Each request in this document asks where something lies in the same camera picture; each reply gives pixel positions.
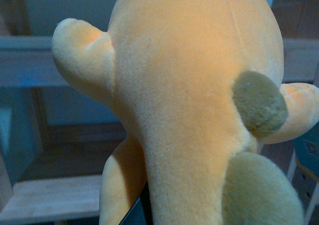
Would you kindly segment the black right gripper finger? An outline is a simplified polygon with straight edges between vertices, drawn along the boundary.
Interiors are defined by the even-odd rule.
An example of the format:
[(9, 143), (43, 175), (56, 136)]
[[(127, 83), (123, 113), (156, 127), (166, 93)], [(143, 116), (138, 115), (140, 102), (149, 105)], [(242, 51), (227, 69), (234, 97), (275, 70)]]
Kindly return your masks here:
[(126, 213), (119, 225), (153, 225), (148, 182), (146, 182), (140, 196)]

